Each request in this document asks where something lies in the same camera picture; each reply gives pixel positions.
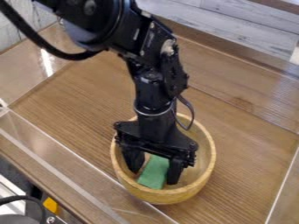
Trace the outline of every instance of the green object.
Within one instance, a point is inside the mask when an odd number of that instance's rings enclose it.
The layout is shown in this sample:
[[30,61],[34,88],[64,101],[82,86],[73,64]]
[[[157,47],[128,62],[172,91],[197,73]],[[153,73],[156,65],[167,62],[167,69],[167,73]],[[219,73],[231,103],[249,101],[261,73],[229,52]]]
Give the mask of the green object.
[[137,179],[137,184],[155,190],[164,188],[165,174],[169,168],[167,158],[152,155],[145,165],[144,171]]

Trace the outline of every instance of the green block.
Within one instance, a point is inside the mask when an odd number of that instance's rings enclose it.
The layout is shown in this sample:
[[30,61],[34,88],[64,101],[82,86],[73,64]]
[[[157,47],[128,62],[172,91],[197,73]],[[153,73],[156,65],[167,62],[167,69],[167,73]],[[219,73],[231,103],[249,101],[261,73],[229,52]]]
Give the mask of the green block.
[[147,186],[151,189],[161,190],[164,188],[168,168],[168,159],[152,155],[145,165],[144,171],[137,179],[137,184]]

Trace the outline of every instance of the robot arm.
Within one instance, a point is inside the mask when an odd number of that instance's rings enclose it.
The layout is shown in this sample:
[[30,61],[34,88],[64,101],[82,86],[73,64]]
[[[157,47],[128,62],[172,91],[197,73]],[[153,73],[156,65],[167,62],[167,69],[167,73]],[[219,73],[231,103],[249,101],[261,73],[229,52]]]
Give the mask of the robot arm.
[[[73,42],[86,52],[69,56],[52,49],[64,59],[82,60],[103,50],[124,59],[135,82],[135,112],[137,121],[117,122],[116,142],[128,168],[137,172],[145,152],[169,159],[167,183],[177,183],[183,168],[193,166],[199,145],[179,131],[176,123],[177,99],[188,87],[188,75],[179,60],[179,47],[172,31],[141,11],[135,0],[32,0],[64,19]],[[0,11],[29,39],[45,50],[50,45],[33,33],[12,7],[0,0]]]

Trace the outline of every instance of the bowl rim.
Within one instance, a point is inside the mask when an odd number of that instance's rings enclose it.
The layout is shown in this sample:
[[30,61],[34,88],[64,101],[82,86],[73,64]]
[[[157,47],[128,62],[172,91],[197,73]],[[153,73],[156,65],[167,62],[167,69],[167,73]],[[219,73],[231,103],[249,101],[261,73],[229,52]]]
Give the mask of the bowl rim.
[[[180,113],[177,113],[177,116],[180,118],[184,118],[187,120],[191,120],[191,118],[187,115],[183,115]],[[204,173],[200,175],[200,177],[188,185],[176,188],[176,189],[167,189],[167,190],[155,190],[151,189],[140,184],[136,183],[136,181],[128,177],[128,175],[124,173],[124,171],[120,168],[120,165],[117,163],[117,157],[116,157],[116,140],[113,138],[112,140],[112,144],[111,144],[111,158],[112,158],[112,165],[115,167],[115,172],[116,175],[120,176],[120,178],[139,191],[141,191],[143,193],[155,193],[155,194],[167,194],[167,195],[172,195],[172,194],[177,194],[177,193],[185,193],[188,192],[191,189],[197,188],[197,186],[204,182],[205,179],[209,178],[215,164],[216,164],[216,146],[215,146],[215,142],[212,140],[211,137],[211,133],[207,131],[205,127],[195,120],[193,124],[197,126],[197,128],[200,129],[200,131],[203,132],[204,136],[208,139],[209,142],[209,150],[211,150],[211,157],[209,157],[209,164],[208,167],[205,168]]]

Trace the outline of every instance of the wooden bowl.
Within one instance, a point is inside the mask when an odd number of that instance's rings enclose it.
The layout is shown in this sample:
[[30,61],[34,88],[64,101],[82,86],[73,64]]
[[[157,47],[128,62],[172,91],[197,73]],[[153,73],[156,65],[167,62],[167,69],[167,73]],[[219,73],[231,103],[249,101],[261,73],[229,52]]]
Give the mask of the wooden bowl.
[[[177,116],[183,123],[187,123],[191,120],[185,115],[177,114]],[[165,185],[163,190],[153,190],[136,183],[143,169],[137,174],[128,170],[116,141],[113,140],[111,144],[112,165],[120,184],[140,200],[156,205],[176,204],[195,196],[205,186],[213,170],[216,162],[216,148],[209,132],[196,121],[191,130],[181,130],[181,132],[200,145],[200,149],[196,152],[196,165],[195,167],[184,169],[179,184]]]

